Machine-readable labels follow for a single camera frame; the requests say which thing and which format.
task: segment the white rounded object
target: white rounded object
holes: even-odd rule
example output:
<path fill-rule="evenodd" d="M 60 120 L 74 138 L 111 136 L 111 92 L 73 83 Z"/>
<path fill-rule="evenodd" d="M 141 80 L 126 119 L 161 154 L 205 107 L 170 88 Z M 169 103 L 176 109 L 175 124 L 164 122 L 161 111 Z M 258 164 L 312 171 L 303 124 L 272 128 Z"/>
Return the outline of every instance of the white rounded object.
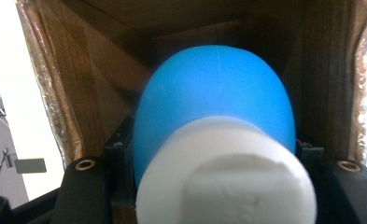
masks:
<path fill-rule="evenodd" d="M 310 178 L 287 149 L 240 119 L 175 131 L 142 178 L 140 224 L 315 223 Z"/>

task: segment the metal ring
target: metal ring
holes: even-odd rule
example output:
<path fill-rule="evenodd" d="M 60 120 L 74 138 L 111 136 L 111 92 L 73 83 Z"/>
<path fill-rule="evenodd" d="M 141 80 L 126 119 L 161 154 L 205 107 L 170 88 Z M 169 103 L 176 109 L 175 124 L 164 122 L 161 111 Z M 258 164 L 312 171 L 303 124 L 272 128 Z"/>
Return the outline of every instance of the metal ring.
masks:
<path fill-rule="evenodd" d="M 96 161 L 87 159 L 83 161 L 79 161 L 78 164 L 76 164 L 75 168 L 78 171 L 85 171 L 88 169 L 91 169 L 96 164 Z"/>
<path fill-rule="evenodd" d="M 337 165 L 340 166 L 341 169 L 344 169 L 352 173 L 361 171 L 361 168 L 351 161 L 338 161 Z"/>

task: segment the blue and white object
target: blue and white object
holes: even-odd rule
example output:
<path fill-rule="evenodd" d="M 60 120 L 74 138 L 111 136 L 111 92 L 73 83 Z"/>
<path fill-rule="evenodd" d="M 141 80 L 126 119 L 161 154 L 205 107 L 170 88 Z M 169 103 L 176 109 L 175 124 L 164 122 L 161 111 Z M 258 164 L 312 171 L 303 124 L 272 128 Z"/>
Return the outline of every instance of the blue and white object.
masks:
<path fill-rule="evenodd" d="M 148 83 L 134 125 L 139 223 L 313 223 L 311 181 L 275 72 L 224 46 L 180 51 Z"/>

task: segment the gray surface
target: gray surface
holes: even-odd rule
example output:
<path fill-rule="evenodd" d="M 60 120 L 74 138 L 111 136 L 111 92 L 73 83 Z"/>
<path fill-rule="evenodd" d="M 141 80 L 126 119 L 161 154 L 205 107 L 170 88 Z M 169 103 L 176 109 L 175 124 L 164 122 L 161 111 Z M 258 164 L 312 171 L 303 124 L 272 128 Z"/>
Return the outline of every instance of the gray surface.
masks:
<path fill-rule="evenodd" d="M 12 141 L 9 128 L 0 120 L 0 163 L 3 159 L 3 150 L 7 148 L 7 153 L 15 153 L 15 147 Z M 18 175 L 15 168 L 7 168 L 6 163 L 2 165 L 0 172 L 0 196 L 9 200 L 10 206 L 15 208 L 23 203 L 27 203 L 28 195 L 23 184 L 22 175 Z"/>

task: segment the blue rounded object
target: blue rounded object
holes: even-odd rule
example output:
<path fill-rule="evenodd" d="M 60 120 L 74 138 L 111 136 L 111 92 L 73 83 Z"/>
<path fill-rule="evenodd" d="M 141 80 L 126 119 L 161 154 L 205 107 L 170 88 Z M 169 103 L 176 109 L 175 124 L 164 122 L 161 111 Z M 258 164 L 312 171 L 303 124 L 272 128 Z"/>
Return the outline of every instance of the blue rounded object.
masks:
<path fill-rule="evenodd" d="M 242 119 L 295 152 L 289 97 L 265 61 L 249 51 L 226 46 L 185 49 L 155 72 L 136 111 L 136 185 L 171 133 L 209 116 Z"/>

